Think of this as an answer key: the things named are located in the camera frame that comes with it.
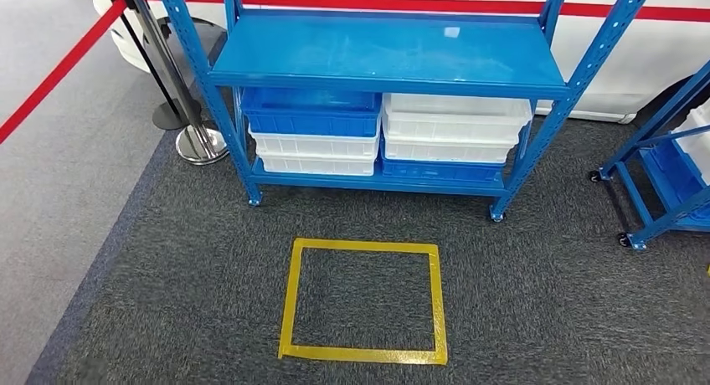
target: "yellow floor tape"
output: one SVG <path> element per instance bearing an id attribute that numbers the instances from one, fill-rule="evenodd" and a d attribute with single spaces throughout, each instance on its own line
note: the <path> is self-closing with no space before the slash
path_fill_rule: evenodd
<path id="1" fill-rule="evenodd" d="M 427 254 L 431 283 L 431 306 L 434 312 L 434 350 L 381 350 L 328 346 L 292 345 L 293 322 L 296 318 L 296 295 L 301 274 L 301 254 L 308 249 L 336 249 L 340 251 L 370 251 L 383 253 Z M 434 244 L 380 243 L 375 241 L 325 240 L 297 238 L 293 242 L 289 268 L 284 319 L 281 324 L 279 358 L 283 356 L 335 360 L 341 362 L 398 362 L 404 364 L 446 364 L 446 328 L 444 325 L 444 299 L 441 295 L 439 248 Z"/>

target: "shelf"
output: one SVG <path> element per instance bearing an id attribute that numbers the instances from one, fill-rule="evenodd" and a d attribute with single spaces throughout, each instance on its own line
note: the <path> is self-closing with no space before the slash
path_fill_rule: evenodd
<path id="1" fill-rule="evenodd" d="M 403 191 L 410 193 L 438 193 L 500 197 L 506 193 L 502 179 L 496 182 L 465 182 L 421 178 L 396 178 L 382 175 L 382 164 L 375 162 L 373 176 L 329 176 L 318 174 L 271 173 L 264 170 L 258 157 L 252 166 L 250 180 L 258 184 L 301 187 L 330 187 L 357 190 Z"/>
<path id="2" fill-rule="evenodd" d="M 217 85 L 562 99 L 536 18 L 244 10 Z"/>
<path id="3" fill-rule="evenodd" d="M 653 188 L 656 190 L 656 194 L 658 198 L 661 199 L 661 203 L 663 203 L 663 207 L 666 211 L 671 211 L 673 208 L 680 205 L 682 201 L 678 198 L 676 190 L 671 185 L 671 181 L 666 177 L 661 166 L 653 157 L 651 149 L 641 148 L 639 150 L 639 156 L 641 157 L 641 165 L 646 171 L 646 175 L 651 181 L 651 185 L 653 185 Z M 710 219 L 691 215 L 682 219 L 672 229 L 710 231 Z"/>

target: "blue metal shelf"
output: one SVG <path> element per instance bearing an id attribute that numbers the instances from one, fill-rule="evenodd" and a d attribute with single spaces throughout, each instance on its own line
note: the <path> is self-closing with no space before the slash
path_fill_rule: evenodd
<path id="1" fill-rule="evenodd" d="M 597 172 L 593 181 L 610 180 L 619 173 L 631 201 L 643 221 L 643 228 L 619 234 L 622 245 L 646 249 L 646 241 L 668 230 L 710 231 L 710 186 L 702 182 L 690 157 L 675 143 L 677 138 L 710 131 L 710 126 L 682 132 L 659 134 L 666 123 L 678 115 L 710 85 L 710 61 L 691 77 Z M 626 163 L 638 157 L 666 213 L 654 219 L 631 178 Z"/>
<path id="2" fill-rule="evenodd" d="M 217 85 L 562 99 L 537 18 L 244 10 Z"/>
<path id="3" fill-rule="evenodd" d="M 501 221 L 645 0 L 616 1 L 569 82 L 550 51 L 564 0 L 547 0 L 535 18 L 254 10 L 225 0 L 228 40 L 214 65 L 185 0 L 162 1 L 251 205 L 261 202 L 259 184 L 487 195 L 494 197 L 491 218 Z M 373 177 L 305 176 L 249 163 L 239 102 L 231 116 L 218 85 L 523 98 L 533 106 L 555 101 L 534 138 L 528 140 L 530 125 L 521 131 L 503 180 L 384 177 L 380 166 Z"/>
<path id="4" fill-rule="evenodd" d="M 259 184 L 284 186 L 351 188 L 357 190 L 480 195 L 489 197 L 500 197 L 507 193 L 500 177 L 491 182 L 385 177 L 382 175 L 382 163 L 379 160 L 375 162 L 374 175 L 367 177 L 272 173 L 264 170 L 264 164 L 258 157 L 252 166 L 251 173 L 250 179 Z"/>

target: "red barrier rope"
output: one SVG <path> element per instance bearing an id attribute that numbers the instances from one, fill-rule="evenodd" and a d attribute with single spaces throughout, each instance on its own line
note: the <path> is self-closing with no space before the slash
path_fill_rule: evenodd
<path id="1" fill-rule="evenodd" d="M 99 38 L 111 27 L 123 10 L 126 9 L 126 1 L 116 0 L 106 13 L 99 18 L 94 26 L 89 29 L 83 38 L 77 42 L 67 55 L 57 64 L 47 78 L 45 78 L 36 90 L 18 107 L 10 118 L 0 126 L 0 144 L 5 142 L 10 134 L 29 116 L 39 102 L 41 102 L 49 92 L 74 68 L 86 52 L 99 40 Z"/>
<path id="2" fill-rule="evenodd" d="M 224 0 L 185 0 L 193 3 L 223 3 Z M 244 4 L 272 7 L 355 8 L 365 10 L 421 11 L 442 13 L 537 14 L 544 2 L 501 0 L 242 0 Z M 565 3 L 562 15 L 605 18 L 609 4 Z M 710 23 L 708 8 L 641 8 L 636 19 Z"/>

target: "chrome stanchion base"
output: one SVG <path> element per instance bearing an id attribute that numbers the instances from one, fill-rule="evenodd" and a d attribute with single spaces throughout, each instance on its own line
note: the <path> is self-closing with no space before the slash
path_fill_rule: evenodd
<path id="1" fill-rule="evenodd" d="M 229 153 L 221 132 L 208 127 L 205 127 L 204 130 L 209 136 L 209 141 L 212 142 L 213 155 L 210 155 L 207 150 L 200 146 L 197 133 L 192 126 L 185 127 L 177 136 L 177 140 L 175 140 L 177 154 L 191 165 L 202 166 L 215 163 Z"/>

